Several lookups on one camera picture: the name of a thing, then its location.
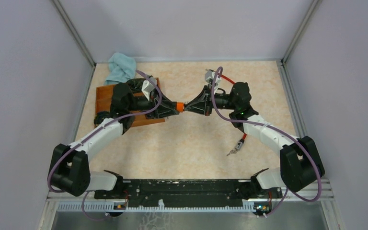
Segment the orange black padlock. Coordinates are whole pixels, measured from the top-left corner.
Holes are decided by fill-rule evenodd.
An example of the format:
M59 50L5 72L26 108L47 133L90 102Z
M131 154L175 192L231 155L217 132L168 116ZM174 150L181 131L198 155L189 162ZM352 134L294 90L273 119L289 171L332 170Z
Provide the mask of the orange black padlock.
M182 113L185 111L185 103L183 102L177 102L176 103L176 108L175 108L179 113Z

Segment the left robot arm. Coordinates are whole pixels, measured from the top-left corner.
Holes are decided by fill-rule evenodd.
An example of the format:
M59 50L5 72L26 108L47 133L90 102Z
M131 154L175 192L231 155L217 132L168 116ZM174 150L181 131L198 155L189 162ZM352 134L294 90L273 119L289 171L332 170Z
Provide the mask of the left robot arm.
M91 172L89 162L111 141L122 136L132 126L135 117L177 115L184 111L184 103L172 102L151 82L143 82L143 93L134 96L127 83L113 87L110 115L81 139L53 150L47 177L49 190L81 196L84 192L103 190L112 198L119 198L125 191L121 176L114 172Z

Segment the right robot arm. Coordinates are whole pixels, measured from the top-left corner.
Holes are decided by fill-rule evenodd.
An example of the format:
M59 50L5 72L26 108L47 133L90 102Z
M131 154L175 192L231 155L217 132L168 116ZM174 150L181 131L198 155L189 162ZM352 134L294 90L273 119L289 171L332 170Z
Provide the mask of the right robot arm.
M207 85L195 99L184 104L184 111L208 116L214 108L229 109L232 111L229 118L235 128L259 139L279 154L278 168L263 169L251 177L251 193L255 197L264 197L274 187L287 187L296 193L324 176L314 140L308 136L295 137L270 125L252 108L251 98L245 82L235 83L228 94L212 94Z

